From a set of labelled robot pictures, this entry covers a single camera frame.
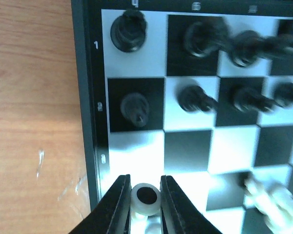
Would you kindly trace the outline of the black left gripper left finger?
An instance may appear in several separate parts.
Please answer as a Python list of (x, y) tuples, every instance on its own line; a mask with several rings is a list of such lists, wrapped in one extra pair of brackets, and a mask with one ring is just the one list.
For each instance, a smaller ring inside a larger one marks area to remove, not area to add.
[(73, 234), (129, 234), (131, 225), (130, 175), (120, 175), (96, 208), (73, 230)]

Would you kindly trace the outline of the black and grey chessboard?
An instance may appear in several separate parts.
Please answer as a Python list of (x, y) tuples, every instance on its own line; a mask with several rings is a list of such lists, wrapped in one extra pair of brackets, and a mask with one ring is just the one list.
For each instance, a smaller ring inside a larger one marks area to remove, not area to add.
[[(172, 176), (220, 234), (293, 234), (293, 0), (71, 8), (90, 212), (120, 175)], [(132, 53), (110, 38), (128, 9), (147, 21)], [(130, 234), (162, 234), (161, 210)]]

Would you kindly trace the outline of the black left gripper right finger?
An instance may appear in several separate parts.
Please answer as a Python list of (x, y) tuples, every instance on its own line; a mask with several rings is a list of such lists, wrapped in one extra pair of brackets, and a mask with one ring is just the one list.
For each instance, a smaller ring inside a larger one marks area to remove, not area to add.
[(163, 234), (221, 233), (196, 209), (172, 176), (161, 176), (160, 193)]

